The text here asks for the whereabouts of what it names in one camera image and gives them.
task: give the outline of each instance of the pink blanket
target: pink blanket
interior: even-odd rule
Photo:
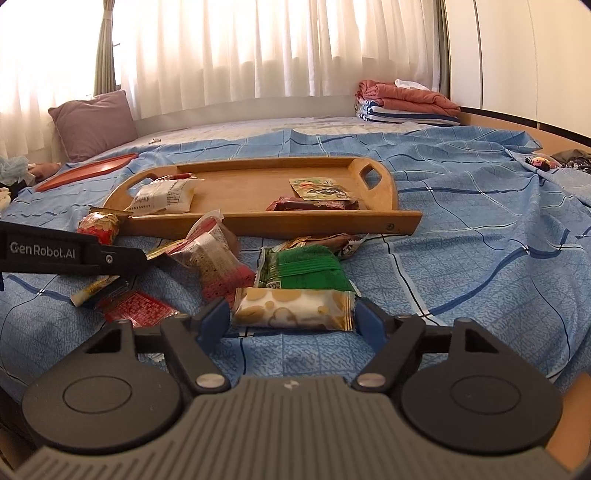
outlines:
[[[375,100],[390,110],[405,110],[416,113],[434,113],[436,115],[458,116],[460,108],[439,92],[400,88],[393,83],[362,80],[359,83],[357,97]]]

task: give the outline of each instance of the stack of folded bedding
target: stack of folded bedding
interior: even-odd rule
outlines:
[[[363,80],[356,96],[356,114],[366,122],[415,122],[440,127],[460,124],[460,109],[455,103],[416,82]]]

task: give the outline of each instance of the orange tray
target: orange tray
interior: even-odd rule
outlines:
[[[125,167],[130,161],[138,158],[137,153],[129,153],[127,155],[121,155],[120,157],[107,158],[98,162],[84,165],[83,167],[73,168],[69,171],[61,173],[57,177],[52,177],[49,180],[41,183],[35,187],[36,192],[46,192],[47,190],[67,185],[75,181],[91,179],[92,177],[98,177],[99,175],[105,175],[112,171],[119,170]]]
[[[380,176],[374,187],[366,175]],[[387,168],[370,158],[287,157],[253,158],[155,167],[128,178],[105,202],[106,208],[124,210],[132,197],[128,190],[144,179],[194,173],[199,183],[188,213],[141,215],[129,218],[121,235],[184,238],[204,213],[220,209],[223,223],[237,235],[287,239],[334,233],[397,233],[411,235],[421,212],[398,210],[396,185]],[[359,199],[359,210],[267,212],[281,196],[297,196],[289,179],[329,177]]]

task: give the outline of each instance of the tray handle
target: tray handle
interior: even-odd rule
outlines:
[[[132,202],[133,197],[127,193],[128,190],[142,180],[151,179],[156,180],[166,175],[176,175],[178,168],[176,166],[159,167],[152,170],[141,171],[119,185],[105,200],[105,208],[114,210],[125,210]]]
[[[374,187],[367,184],[365,177],[372,170],[380,176]],[[359,186],[363,201],[369,210],[398,210],[398,191],[389,170],[371,158],[356,158],[351,163],[353,178]]]

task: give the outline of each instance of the bed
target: bed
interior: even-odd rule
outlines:
[[[101,205],[115,186],[153,166],[221,158],[371,157],[392,173],[401,208],[420,210],[423,219],[413,236],[372,235],[343,262],[362,295],[390,313],[416,313],[431,325],[472,317],[565,390],[591,364],[591,214],[585,205],[591,189],[582,172],[534,171],[525,159],[539,147],[524,132],[366,124],[355,118],[198,127],[152,134],[89,160],[139,153],[111,174],[45,193],[24,190],[2,219],[73,231],[89,205]],[[122,237],[117,243],[148,250],[161,241]],[[241,260],[256,269],[261,248],[276,243],[242,238]],[[69,302],[91,280],[4,274],[0,387],[15,400],[104,325],[100,314]],[[189,314],[203,305],[197,278],[168,258],[137,277],[135,287]],[[355,332],[269,335],[233,329],[212,358],[235,383],[243,374],[337,374],[350,380],[372,355]],[[439,360],[432,356],[425,363]]]

